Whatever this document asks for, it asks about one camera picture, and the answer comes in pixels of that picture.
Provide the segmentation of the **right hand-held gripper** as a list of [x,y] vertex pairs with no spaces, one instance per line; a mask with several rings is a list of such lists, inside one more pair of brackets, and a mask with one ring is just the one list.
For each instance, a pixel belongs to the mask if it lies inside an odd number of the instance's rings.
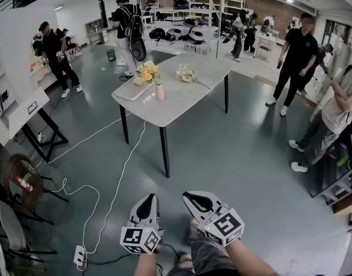
[[183,201],[190,214],[201,220],[198,229],[205,237],[221,246],[239,239],[244,231],[244,222],[234,208],[230,208],[215,194],[205,191],[186,191]]

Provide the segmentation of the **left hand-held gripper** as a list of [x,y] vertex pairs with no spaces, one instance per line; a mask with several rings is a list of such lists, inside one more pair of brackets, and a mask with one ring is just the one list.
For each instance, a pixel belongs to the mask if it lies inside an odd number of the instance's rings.
[[131,209],[127,225],[121,229],[120,245],[130,254],[155,253],[164,233],[164,230],[159,228],[158,219],[158,197],[150,194],[140,199]]

